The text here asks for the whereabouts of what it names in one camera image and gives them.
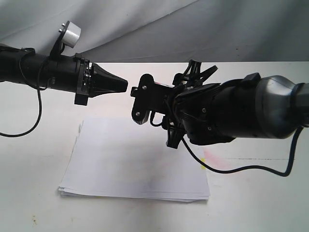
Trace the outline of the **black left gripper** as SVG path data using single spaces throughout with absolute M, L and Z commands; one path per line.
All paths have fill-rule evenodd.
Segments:
M 103 94 L 126 92 L 126 79 L 123 79 L 106 71 L 96 63 L 92 63 L 92 67 L 90 67 L 90 60 L 82 57 L 82 54 L 76 53 L 73 60 L 77 62 L 78 68 L 74 104 L 87 105 L 89 98 L 90 78 L 91 98 Z

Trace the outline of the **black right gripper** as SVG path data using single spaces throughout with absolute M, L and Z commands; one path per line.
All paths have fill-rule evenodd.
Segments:
M 184 93 L 192 94 L 194 90 L 202 87 L 202 84 L 217 70 L 212 66 L 201 71 L 201 62 L 190 60 L 183 73 L 175 74 L 172 87 L 153 82 L 151 90 L 152 103 L 149 109 L 150 124 L 153 127 L 162 127 L 167 131 L 167 146 L 177 149 L 187 129 L 183 124 L 183 118 L 199 120 L 196 116 L 181 113 L 178 108 L 181 103 L 193 104 L 192 100 L 184 96 Z

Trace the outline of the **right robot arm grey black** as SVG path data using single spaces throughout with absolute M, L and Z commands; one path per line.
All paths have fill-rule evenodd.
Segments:
M 296 142 L 309 125 L 309 85 L 281 75 L 257 72 L 241 79 L 209 84 L 217 66 L 206 70 L 191 60 L 163 97 L 162 127 L 167 146 L 187 137 L 194 145 L 229 143 L 237 138 L 285 139 Z

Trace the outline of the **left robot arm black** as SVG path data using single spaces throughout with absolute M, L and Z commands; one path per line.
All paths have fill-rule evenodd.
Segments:
M 128 81 L 82 57 L 36 53 L 33 48 L 0 47 L 0 80 L 36 88 L 75 94 L 74 103 L 86 106 L 88 99 L 126 92 Z

